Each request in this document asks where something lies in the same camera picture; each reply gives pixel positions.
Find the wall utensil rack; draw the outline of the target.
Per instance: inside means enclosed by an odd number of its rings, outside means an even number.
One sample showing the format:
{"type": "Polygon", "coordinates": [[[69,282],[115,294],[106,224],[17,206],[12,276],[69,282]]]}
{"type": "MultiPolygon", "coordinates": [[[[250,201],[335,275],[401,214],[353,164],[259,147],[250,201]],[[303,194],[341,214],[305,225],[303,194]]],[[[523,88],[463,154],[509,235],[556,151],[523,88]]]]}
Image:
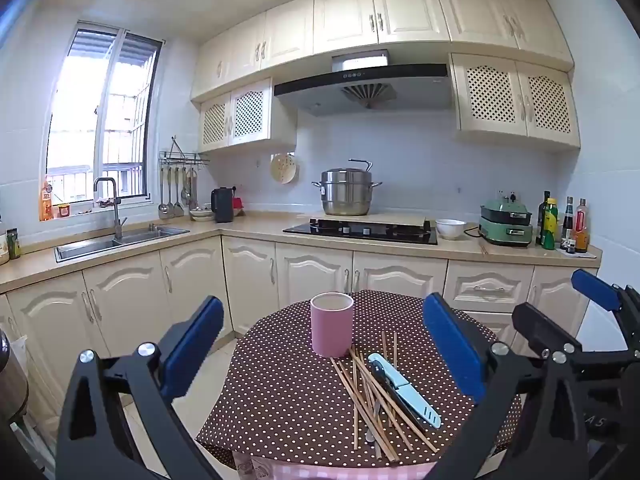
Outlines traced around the wall utensil rack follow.
{"type": "Polygon", "coordinates": [[[202,210],[198,200],[198,172],[209,159],[195,152],[183,151],[177,137],[158,155],[160,173],[160,204],[157,206],[160,220],[189,216],[202,210]]]}

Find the stainless steel steamer pot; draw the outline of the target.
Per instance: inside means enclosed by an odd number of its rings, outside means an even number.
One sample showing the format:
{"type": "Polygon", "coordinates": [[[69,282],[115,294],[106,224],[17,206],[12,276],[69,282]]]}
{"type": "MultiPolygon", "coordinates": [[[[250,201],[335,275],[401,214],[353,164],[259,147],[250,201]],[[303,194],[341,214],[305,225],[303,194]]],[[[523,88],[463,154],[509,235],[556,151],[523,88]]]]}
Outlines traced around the stainless steel steamer pot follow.
{"type": "Polygon", "coordinates": [[[364,168],[333,168],[323,171],[312,185],[320,190],[322,208],[331,216],[365,216],[369,213],[373,189],[381,182],[372,180],[372,162],[350,158],[364,168]]]}

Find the yellow green bottle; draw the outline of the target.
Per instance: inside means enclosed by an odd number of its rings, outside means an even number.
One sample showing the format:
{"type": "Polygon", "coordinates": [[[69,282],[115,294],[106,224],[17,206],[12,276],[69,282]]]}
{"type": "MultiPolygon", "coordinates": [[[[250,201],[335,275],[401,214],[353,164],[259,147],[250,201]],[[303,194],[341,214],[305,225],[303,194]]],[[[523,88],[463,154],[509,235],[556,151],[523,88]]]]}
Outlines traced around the yellow green bottle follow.
{"type": "Polygon", "coordinates": [[[555,233],[558,227],[558,204],[556,199],[549,197],[544,208],[544,223],[541,231],[541,245],[544,249],[555,248],[555,233]]]}

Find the dark oil bottle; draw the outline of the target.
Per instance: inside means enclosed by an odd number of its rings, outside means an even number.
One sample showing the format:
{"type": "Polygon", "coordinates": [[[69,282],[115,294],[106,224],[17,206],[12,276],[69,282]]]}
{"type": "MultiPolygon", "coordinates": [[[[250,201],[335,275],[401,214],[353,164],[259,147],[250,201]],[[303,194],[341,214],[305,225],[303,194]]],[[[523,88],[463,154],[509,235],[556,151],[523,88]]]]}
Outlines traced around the dark oil bottle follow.
{"type": "Polygon", "coordinates": [[[549,190],[544,191],[544,199],[538,206],[537,212],[537,226],[536,226],[536,238],[535,243],[538,246],[542,245],[542,234],[544,234],[544,215],[546,214],[548,199],[551,196],[549,190]]]}

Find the dark soy sauce bottle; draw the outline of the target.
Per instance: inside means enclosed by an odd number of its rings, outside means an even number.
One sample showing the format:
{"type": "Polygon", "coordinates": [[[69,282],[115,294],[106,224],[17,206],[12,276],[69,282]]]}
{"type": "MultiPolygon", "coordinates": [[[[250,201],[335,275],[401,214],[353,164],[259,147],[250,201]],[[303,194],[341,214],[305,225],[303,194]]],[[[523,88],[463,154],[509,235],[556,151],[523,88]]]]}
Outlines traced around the dark soy sauce bottle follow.
{"type": "Polygon", "coordinates": [[[566,207],[563,217],[563,226],[561,231],[561,243],[560,248],[567,252],[567,246],[570,244],[570,240],[573,235],[574,226],[574,200],[572,196],[568,196],[566,199],[566,207]]]}

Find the cream cabinets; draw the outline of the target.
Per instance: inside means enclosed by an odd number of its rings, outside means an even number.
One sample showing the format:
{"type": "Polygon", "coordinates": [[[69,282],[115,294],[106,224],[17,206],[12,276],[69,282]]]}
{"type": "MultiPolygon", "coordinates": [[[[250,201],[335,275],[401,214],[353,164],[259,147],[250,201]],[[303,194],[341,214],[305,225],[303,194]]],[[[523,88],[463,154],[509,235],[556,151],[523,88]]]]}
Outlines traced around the cream cabinets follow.
{"type": "Polygon", "coordinates": [[[44,393],[60,405],[74,353],[89,347],[116,356],[140,341],[159,340],[209,295],[226,308],[224,333],[243,335],[261,318],[322,292],[439,292],[522,348],[510,315],[523,301],[569,333],[578,332],[588,301],[570,284],[577,268],[577,261],[563,256],[536,250],[500,255],[472,240],[423,252],[386,252],[370,244],[346,249],[188,237],[66,262],[36,252],[6,263],[1,319],[27,337],[44,393]]]}
{"type": "Polygon", "coordinates": [[[300,110],[273,87],[370,51],[390,64],[445,63],[462,136],[580,144],[574,61],[548,0],[294,0],[201,46],[191,90],[198,147],[294,144],[300,110]]]}

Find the stainless steel sink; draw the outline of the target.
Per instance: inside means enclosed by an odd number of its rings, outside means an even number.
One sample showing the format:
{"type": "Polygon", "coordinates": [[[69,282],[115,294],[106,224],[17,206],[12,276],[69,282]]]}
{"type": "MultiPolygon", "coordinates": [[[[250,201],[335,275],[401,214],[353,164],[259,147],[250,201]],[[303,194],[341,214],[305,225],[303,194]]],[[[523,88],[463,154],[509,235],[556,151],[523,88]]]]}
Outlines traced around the stainless steel sink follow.
{"type": "Polygon", "coordinates": [[[121,247],[150,242],[151,240],[163,240],[167,237],[188,233],[189,230],[187,229],[150,224],[145,229],[123,232],[121,237],[117,237],[116,235],[101,236],[90,238],[90,240],[81,240],[80,242],[56,246],[54,248],[54,258],[57,263],[60,263],[92,256],[100,252],[109,252],[110,250],[121,247]]]}

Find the chrome sink faucet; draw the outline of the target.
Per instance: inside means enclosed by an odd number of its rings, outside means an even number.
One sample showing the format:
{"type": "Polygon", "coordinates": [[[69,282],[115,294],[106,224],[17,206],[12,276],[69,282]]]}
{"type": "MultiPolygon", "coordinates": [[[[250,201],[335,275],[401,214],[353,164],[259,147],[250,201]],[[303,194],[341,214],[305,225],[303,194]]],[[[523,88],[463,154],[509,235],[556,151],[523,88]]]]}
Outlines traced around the chrome sink faucet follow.
{"type": "Polygon", "coordinates": [[[111,207],[114,214],[114,239],[116,242],[122,241],[122,227],[126,224],[128,218],[122,218],[119,214],[119,206],[122,203],[122,199],[117,192],[117,183],[114,178],[111,177],[98,177],[93,182],[93,192],[97,193],[99,185],[101,183],[108,183],[112,186],[112,195],[106,200],[99,200],[100,207],[111,207]]]}

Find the white ceramic bowl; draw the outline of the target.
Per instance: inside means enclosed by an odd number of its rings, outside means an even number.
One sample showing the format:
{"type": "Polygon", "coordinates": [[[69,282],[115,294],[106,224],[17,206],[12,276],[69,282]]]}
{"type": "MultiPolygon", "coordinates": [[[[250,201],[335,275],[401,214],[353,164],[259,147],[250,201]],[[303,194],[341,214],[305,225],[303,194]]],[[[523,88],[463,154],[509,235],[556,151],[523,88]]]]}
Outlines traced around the white ceramic bowl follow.
{"type": "Polygon", "coordinates": [[[445,240],[457,240],[462,237],[466,223],[456,219],[437,219],[436,230],[439,237],[445,240]]]}

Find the pink cylindrical utensil holder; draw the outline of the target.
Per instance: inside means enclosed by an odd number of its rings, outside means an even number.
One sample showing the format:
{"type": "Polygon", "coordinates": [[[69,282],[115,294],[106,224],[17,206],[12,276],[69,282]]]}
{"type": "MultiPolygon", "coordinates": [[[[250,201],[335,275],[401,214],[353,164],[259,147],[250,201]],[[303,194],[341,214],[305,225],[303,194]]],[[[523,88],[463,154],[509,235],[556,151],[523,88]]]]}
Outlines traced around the pink cylindrical utensil holder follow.
{"type": "Polygon", "coordinates": [[[310,300],[311,347],[319,356],[342,358],[352,346],[354,300],[344,292],[322,292],[310,300]]]}

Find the upper cream cabinets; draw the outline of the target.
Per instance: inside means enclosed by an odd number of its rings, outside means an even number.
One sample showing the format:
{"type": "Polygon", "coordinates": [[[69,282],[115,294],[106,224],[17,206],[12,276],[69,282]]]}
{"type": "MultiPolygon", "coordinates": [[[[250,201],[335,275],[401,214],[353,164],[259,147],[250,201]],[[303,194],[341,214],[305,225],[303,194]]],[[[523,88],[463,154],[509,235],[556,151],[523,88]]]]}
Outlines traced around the upper cream cabinets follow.
{"type": "Polygon", "coordinates": [[[294,0],[201,46],[191,90],[198,147],[294,144],[300,110],[273,87],[370,51],[390,64],[445,63],[462,136],[580,144],[574,61],[548,0],[294,0]]]}

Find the round perforated wall plate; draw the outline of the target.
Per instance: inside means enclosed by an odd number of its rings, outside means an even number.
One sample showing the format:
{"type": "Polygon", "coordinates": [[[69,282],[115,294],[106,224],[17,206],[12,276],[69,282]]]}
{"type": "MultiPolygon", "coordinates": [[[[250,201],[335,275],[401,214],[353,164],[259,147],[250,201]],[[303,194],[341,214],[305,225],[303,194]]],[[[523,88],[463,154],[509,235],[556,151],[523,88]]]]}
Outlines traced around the round perforated wall plate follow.
{"type": "Polygon", "coordinates": [[[292,153],[279,153],[271,156],[270,176],[279,184],[291,183],[297,174],[297,160],[292,153]]]}

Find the window with frame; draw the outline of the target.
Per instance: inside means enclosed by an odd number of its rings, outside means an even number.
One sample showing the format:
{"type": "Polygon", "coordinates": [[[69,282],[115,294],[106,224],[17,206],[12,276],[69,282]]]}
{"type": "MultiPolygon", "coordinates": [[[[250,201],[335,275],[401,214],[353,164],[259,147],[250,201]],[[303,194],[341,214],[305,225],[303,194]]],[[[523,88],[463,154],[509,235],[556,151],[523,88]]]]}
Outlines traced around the window with frame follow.
{"type": "Polygon", "coordinates": [[[149,195],[148,137],[163,44],[80,23],[56,80],[44,156],[54,209],[149,195]]]}

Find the light blue sheathed knife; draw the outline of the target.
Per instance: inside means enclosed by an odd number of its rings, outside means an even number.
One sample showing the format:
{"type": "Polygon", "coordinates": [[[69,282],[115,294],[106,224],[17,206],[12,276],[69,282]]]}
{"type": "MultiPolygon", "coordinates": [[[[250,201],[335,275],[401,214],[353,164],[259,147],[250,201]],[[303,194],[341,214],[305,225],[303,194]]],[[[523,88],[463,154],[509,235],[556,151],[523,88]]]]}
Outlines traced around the light blue sheathed knife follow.
{"type": "Polygon", "coordinates": [[[442,418],[431,404],[384,356],[371,353],[367,361],[378,383],[416,426],[423,429],[427,426],[439,429],[442,426],[442,418]]]}

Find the lower cream cabinets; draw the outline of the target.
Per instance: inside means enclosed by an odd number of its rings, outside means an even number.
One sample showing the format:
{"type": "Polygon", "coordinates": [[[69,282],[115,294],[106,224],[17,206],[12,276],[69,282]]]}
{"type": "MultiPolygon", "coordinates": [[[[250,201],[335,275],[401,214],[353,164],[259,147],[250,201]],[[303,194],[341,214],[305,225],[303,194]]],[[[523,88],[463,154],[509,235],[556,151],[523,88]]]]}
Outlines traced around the lower cream cabinets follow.
{"type": "Polygon", "coordinates": [[[66,262],[36,252],[6,263],[1,319],[27,337],[44,393],[60,405],[74,353],[89,347],[116,356],[140,341],[159,340],[209,295],[226,308],[224,333],[243,335],[261,318],[322,292],[439,292],[522,348],[510,315],[523,301],[569,333],[578,332],[588,301],[570,284],[577,268],[577,261],[563,256],[536,250],[500,255],[472,240],[423,252],[386,252],[370,244],[346,249],[188,237],[66,262]]]}

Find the range hood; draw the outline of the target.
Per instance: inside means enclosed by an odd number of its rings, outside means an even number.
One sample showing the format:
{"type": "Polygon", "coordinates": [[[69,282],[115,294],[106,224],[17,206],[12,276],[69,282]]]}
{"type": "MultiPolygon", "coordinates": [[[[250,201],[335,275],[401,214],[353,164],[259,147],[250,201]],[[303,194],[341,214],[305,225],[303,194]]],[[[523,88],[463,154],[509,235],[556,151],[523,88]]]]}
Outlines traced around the range hood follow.
{"type": "Polygon", "coordinates": [[[390,64],[385,51],[337,56],[329,73],[276,84],[273,96],[314,117],[452,107],[445,63],[390,64]]]}

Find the silver metal spoon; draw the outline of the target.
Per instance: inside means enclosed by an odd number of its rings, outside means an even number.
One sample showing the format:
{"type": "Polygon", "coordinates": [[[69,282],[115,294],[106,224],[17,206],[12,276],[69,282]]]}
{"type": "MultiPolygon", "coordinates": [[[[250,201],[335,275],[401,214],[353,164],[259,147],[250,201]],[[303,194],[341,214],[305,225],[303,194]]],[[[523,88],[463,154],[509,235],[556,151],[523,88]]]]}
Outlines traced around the silver metal spoon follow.
{"type": "MultiPolygon", "coordinates": [[[[374,404],[374,408],[373,408],[373,420],[378,424],[380,422],[380,404],[375,403],[374,404]]],[[[377,460],[380,460],[382,458],[382,450],[380,448],[380,446],[378,445],[378,441],[375,439],[375,436],[373,434],[373,431],[371,428],[369,428],[366,432],[366,442],[367,445],[369,445],[375,455],[375,458],[377,460]]]]}

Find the black electric kettle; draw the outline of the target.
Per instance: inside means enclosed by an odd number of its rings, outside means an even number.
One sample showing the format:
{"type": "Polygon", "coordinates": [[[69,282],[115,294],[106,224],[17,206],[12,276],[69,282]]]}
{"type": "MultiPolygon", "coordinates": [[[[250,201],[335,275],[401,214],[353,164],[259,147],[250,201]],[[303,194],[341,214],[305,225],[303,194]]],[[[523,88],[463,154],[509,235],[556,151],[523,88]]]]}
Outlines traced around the black electric kettle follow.
{"type": "Polygon", "coordinates": [[[232,222],[234,218],[233,199],[235,187],[214,188],[210,193],[210,209],[217,223],[232,222]]]}

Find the black gas stove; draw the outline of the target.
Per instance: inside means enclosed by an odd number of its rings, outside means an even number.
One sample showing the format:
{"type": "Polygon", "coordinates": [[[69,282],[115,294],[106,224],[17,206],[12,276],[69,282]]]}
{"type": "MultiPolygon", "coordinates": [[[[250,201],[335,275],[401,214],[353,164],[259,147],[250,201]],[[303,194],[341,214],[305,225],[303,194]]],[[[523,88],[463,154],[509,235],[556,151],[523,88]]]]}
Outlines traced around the black gas stove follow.
{"type": "Polygon", "coordinates": [[[418,226],[401,223],[375,223],[331,219],[309,219],[307,223],[284,230],[290,234],[308,234],[353,240],[436,245],[437,232],[431,222],[424,220],[418,226]]]}

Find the red sauce bottle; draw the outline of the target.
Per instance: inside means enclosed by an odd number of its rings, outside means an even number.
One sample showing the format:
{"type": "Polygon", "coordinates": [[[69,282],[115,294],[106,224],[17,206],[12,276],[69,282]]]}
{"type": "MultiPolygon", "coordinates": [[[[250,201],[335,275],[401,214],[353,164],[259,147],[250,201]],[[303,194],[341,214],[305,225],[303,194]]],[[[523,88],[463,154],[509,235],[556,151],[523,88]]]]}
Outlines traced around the red sauce bottle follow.
{"type": "Polygon", "coordinates": [[[588,207],[584,198],[579,200],[574,220],[575,252],[586,252],[589,246],[588,207]]]}

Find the green electric cooker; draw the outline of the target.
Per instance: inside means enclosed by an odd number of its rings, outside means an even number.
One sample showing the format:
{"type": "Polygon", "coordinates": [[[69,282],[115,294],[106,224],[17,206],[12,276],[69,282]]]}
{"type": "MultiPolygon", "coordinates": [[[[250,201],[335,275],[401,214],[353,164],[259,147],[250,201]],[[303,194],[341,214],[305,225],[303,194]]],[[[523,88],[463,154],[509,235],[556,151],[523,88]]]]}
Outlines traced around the green electric cooker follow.
{"type": "Polygon", "coordinates": [[[527,247],[533,239],[532,214],[515,194],[498,192],[480,206],[480,236],[499,246],[527,247]]]}

